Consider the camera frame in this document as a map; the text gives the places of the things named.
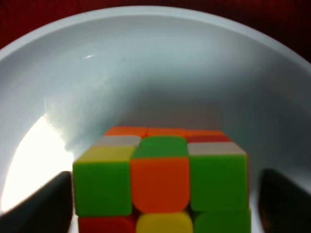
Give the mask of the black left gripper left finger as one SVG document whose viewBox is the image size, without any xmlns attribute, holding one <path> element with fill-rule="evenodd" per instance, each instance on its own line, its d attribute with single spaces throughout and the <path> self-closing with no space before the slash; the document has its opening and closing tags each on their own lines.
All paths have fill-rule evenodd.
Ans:
<svg viewBox="0 0 311 233">
<path fill-rule="evenodd" d="M 0 217 L 2 233 L 67 233 L 73 216 L 71 172 L 63 171 Z"/>
</svg>

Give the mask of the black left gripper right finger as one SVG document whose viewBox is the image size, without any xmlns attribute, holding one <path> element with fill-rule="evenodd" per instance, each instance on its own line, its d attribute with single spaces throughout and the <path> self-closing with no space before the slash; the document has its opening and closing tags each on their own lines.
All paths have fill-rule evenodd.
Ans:
<svg viewBox="0 0 311 233">
<path fill-rule="evenodd" d="M 265 233 L 311 231 L 311 195 L 274 169 L 262 172 L 258 210 Z"/>
</svg>

